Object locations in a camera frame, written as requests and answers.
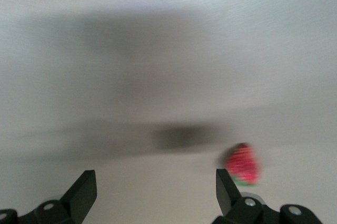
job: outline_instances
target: strawberry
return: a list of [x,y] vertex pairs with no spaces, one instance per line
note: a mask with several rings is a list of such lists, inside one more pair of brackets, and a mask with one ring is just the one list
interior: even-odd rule
[[240,143],[225,162],[228,173],[247,185],[256,184],[260,176],[259,162],[248,143]]

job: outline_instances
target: red strawberry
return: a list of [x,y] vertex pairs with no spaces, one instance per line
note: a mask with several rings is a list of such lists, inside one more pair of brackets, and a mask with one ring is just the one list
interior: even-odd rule
[[260,167],[253,154],[253,148],[247,143],[240,143],[225,162],[229,174],[246,184],[256,184]]

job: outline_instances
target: metal screw head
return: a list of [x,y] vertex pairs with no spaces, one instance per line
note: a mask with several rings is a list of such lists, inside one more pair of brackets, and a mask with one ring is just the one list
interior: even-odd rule
[[52,209],[53,207],[54,207],[54,204],[49,203],[49,204],[46,204],[46,205],[43,207],[43,210],[49,210],[49,209]]
[[289,212],[291,212],[293,215],[302,214],[301,210],[298,207],[291,206],[291,207],[288,207],[288,209],[289,209]]
[[246,199],[244,202],[246,203],[247,206],[250,207],[254,207],[256,205],[255,201],[252,199]]
[[6,213],[0,213],[0,220],[3,220],[7,217]]

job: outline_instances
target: white surface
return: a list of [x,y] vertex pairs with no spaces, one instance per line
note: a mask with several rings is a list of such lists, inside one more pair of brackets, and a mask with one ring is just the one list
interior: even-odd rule
[[[86,223],[210,223],[241,141],[260,194],[336,219],[337,0],[0,0],[0,208],[96,169]],[[156,149],[162,126],[216,126]]]

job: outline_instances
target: blurred strawberry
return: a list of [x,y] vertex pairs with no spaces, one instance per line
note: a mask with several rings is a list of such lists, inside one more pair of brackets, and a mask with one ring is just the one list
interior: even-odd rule
[[225,162],[225,169],[231,176],[247,185],[256,184],[260,176],[259,162],[248,143],[240,143]]

